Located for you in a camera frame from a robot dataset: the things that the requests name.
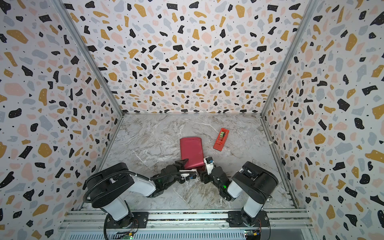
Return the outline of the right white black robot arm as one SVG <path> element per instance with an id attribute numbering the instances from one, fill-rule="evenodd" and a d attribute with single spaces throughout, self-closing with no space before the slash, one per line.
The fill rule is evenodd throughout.
<path id="1" fill-rule="evenodd" d="M 228 177 L 221 167 L 208 158 L 205 168 L 198 170 L 198 174 L 204 184 L 212 183 L 226 201 L 233 201 L 242 193 L 247 194 L 248 199 L 241 213 L 248 224 L 256 218 L 279 184 L 274 174 L 251 162 L 246 162 L 240 171 Z"/>

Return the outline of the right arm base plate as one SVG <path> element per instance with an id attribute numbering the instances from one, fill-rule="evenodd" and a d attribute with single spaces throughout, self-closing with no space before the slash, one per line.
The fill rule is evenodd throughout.
<path id="1" fill-rule="evenodd" d="M 229 211 L 226 222 L 229 223 L 230 228 L 258 228 L 270 226 L 267 212 L 265 212 L 264 210 L 259 211 L 259 213 L 253 218 L 248 216 L 243 210 Z"/>

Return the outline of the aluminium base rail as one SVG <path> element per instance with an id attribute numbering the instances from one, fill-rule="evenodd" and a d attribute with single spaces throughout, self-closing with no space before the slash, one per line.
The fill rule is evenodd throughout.
<path id="1" fill-rule="evenodd" d="M 304 209 L 265 209 L 256 224 L 240 223 L 238 210 L 133 211 L 127 227 L 102 211 L 71 211 L 59 228 L 59 240 L 315 240 Z"/>

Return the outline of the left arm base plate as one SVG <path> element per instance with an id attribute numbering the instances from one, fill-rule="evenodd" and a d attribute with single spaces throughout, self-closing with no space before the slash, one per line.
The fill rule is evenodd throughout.
<path id="1" fill-rule="evenodd" d="M 107 214 L 104 229 L 145 229 L 148 223 L 148 218 L 149 212 L 130 212 L 121 220 L 116 221 L 110 214 Z"/>

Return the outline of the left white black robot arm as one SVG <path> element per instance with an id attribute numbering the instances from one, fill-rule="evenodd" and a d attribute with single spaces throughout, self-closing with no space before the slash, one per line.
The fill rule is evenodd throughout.
<path id="1" fill-rule="evenodd" d="M 83 202 L 101 209 L 116 222 L 129 220 L 133 214 L 121 195 L 130 191 L 147 198 L 156 198 L 176 182 L 183 184 L 195 179 L 198 175 L 197 170 L 186 170 L 187 161 L 187 159 L 175 161 L 151 178 L 130 171 L 125 163 L 116 164 L 86 180 L 87 191 L 83 196 Z"/>

